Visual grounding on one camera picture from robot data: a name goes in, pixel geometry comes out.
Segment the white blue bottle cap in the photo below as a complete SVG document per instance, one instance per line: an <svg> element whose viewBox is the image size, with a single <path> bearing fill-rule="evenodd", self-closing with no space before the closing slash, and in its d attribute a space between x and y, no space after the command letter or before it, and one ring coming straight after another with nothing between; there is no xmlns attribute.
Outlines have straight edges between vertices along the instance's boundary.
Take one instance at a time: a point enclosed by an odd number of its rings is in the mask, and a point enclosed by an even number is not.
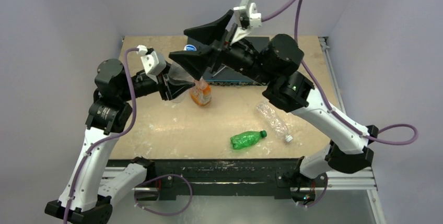
<svg viewBox="0 0 443 224"><path fill-rule="evenodd" d="M192 44L187 44L184 46L184 51L197 51L197 47Z"/></svg>

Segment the orange label plastic bottle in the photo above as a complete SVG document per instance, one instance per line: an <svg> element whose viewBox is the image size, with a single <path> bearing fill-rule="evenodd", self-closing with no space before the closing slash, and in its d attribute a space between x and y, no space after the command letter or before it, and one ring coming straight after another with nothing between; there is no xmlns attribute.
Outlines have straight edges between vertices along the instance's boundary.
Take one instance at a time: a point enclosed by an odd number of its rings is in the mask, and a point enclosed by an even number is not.
<svg viewBox="0 0 443 224"><path fill-rule="evenodd" d="M191 99L201 107L208 105L212 100L212 90L203 78L194 81L194 87L189 89Z"/></svg>

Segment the slim clear plastic bottle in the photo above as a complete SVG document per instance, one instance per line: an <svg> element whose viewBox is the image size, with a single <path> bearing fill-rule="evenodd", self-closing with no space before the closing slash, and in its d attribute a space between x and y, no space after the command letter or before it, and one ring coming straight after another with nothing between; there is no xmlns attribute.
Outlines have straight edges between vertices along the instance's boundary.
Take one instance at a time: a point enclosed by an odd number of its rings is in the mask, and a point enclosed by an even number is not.
<svg viewBox="0 0 443 224"><path fill-rule="evenodd" d="M260 102L256 105L259 115L267 122L276 137L286 143L290 143L294 138L290 134L287 124L278 116L276 111L267 103Z"/></svg>

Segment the large clear plastic bottle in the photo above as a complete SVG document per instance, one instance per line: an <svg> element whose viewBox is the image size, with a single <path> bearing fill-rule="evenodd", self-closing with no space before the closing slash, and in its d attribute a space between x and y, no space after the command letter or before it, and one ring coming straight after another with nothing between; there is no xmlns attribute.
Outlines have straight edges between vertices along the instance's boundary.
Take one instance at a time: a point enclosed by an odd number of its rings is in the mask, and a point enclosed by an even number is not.
<svg viewBox="0 0 443 224"><path fill-rule="evenodd" d="M175 80L185 80L188 82L194 82L194 79L192 76L187 73L180 65L178 65L176 62L171 63L171 68L169 70L169 77L175 79ZM173 99L173 103L181 103L189 96L189 89L186 90L184 93L179 95L177 98Z"/></svg>

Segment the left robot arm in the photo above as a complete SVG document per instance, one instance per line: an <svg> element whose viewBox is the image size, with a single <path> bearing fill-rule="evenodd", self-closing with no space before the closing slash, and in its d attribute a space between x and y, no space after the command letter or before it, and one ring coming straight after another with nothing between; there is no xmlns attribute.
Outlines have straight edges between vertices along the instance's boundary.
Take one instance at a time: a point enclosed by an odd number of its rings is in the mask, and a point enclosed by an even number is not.
<svg viewBox="0 0 443 224"><path fill-rule="evenodd" d="M107 223L114 206L134 187L161 189L163 181L173 178L172 172L157 175L152 161L137 157L114 179L101 183L117 141L135 124L136 99L159 93L163 100L173 100L193 87L192 82L171 78L169 69L170 64L163 63L156 76L144 70L131 76L126 62L109 59L99 64L80 155L63 193L46 204L47 215L64 223Z"/></svg>

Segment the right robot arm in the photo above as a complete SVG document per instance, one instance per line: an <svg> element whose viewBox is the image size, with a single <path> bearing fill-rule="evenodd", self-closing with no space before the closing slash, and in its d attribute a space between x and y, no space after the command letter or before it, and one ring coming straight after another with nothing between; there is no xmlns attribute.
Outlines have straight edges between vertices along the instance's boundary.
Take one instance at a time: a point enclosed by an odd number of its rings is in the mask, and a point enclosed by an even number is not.
<svg viewBox="0 0 443 224"><path fill-rule="evenodd" d="M371 166L374 152L368 143L378 129L352 121L322 95L311 79L299 72L304 53L293 37L277 34L260 51L245 39L234 41L234 33L227 30L233 15L233 10L229 10L213 22L185 29L184 35L204 47L198 51L171 52L169 58L196 80L207 70L215 71L225 65L264 84L263 96L270 104L302 118L327 135L330 143L304 157L293 172L298 185L305 186L330 170L353 174Z"/></svg>

